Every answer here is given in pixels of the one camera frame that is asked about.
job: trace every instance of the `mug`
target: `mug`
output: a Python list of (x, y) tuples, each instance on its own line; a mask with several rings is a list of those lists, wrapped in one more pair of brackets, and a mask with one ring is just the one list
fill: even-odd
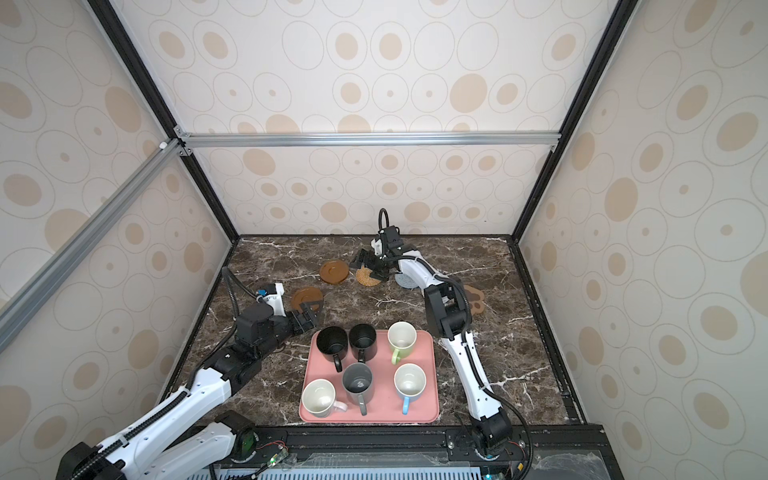
[(389, 349), (392, 350), (392, 364), (396, 365), (413, 351), (416, 329), (408, 322), (397, 322), (389, 327), (386, 338), (389, 340)]
[(336, 401), (336, 389), (326, 379), (310, 382), (301, 394), (301, 404), (318, 418), (327, 417), (334, 409), (346, 412), (346, 404)]
[(360, 407), (362, 415), (368, 415), (367, 404), (373, 398), (373, 372), (365, 363), (354, 363), (344, 371), (342, 385), (350, 402)]
[(422, 367), (413, 363), (405, 363), (395, 371), (395, 388), (402, 399), (402, 414), (408, 415), (408, 407), (424, 393), (427, 386), (427, 375)]
[(349, 343), (346, 330), (340, 326), (327, 326), (317, 334), (317, 349), (329, 362), (336, 364), (336, 371), (341, 372), (341, 361), (346, 357)]
[(376, 329), (367, 323), (358, 323), (349, 331), (349, 344), (358, 362), (371, 360), (376, 355)]

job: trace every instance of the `robotic arm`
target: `robotic arm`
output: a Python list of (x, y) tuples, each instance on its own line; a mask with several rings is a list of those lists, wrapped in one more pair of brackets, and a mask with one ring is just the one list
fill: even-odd
[[(382, 216), (386, 218), (386, 227), (382, 225)], [(515, 428), (507, 417), (508, 410), (520, 419), (526, 431), (528, 426), (518, 410), (494, 394), (488, 384), (475, 349), (472, 313), (464, 286), (459, 280), (441, 274), (413, 245), (406, 244), (399, 228), (389, 225), (389, 215), (383, 208), (379, 212), (379, 233), (371, 247), (372, 250), (360, 250), (350, 267), (365, 266), (371, 269), (372, 278), (381, 281), (387, 281), (396, 268), (416, 282), (424, 295), (429, 333), (448, 351), (462, 381), (475, 449), (481, 458), (495, 458), (512, 438)]]
[[(228, 270), (224, 275), (231, 275)], [(232, 279), (227, 278), (227, 286)], [(127, 428), (94, 448), (81, 442), (59, 464), (57, 480), (137, 480), (186, 478), (200, 468), (227, 456), (247, 460), (257, 441), (253, 423), (235, 412), (225, 412), (202, 432), (168, 449), (197, 420), (243, 388), (260, 370), (261, 363), (286, 339), (317, 327), (319, 302), (302, 303), (301, 312), (287, 314), (283, 284), (271, 283), (240, 313), (235, 325), (212, 355), (190, 376), (190, 381)], [(234, 342), (223, 346), (234, 335)]]

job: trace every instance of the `black mug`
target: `black mug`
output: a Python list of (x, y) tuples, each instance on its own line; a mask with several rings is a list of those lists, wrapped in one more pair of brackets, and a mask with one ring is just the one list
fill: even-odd
[(358, 362), (371, 360), (376, 355), (376, 329), (368, 323), (358, 323), (349, 331), (349, 344)]
[(340, 326), (327, 326), (317, 334), (317, 349), (329, 362), (336, 364), (336, 371), (341, 372), (341, 361), (349, 350), (346, 330)]

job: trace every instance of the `brown coaster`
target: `brown coaster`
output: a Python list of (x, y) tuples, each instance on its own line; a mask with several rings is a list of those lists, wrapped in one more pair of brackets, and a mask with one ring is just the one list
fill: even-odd
[(471, 306), (470, 312), (472, 315), (478, 315), (485, 312), (485, 294), (482, 290), (478, 290), (473, 286), (464, 285), (464, 291), (467, 293), (467, 300)]
[(355, 280), (357, 280), (357, 283), (360, 285), (365, 286), (376, 286), (379, 285), (382, 281), (377, 280), (375, 278), (371, 278), (371, 269), (366, 266), (361, 266), (357, 271), (355, 272)]
[[(293, 294), (293, 298), (290, 301), (290, 305), (294, 310), (302, 312), (301, 304), (304, 302), (317, 302), (323, 299), (323, 292), (316, 286), (305, 286), (300, 288)], [(312, 310), (318, 310), (319, 305), (312, 306)]]
[(341, 260), (331, 260), (325, 262), (320, 267), (320, 279), (331, 285), (338, 285), (349, 275), (349, 266)]

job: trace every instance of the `gray coaster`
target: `gray coaster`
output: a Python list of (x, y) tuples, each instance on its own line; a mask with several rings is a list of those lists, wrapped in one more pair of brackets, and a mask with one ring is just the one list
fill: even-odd
[(398, 285), (407, 290), (413, 290), (419, 286), (410, 276), (407, 276), (404, 273), (395, 273), (395, 281)]

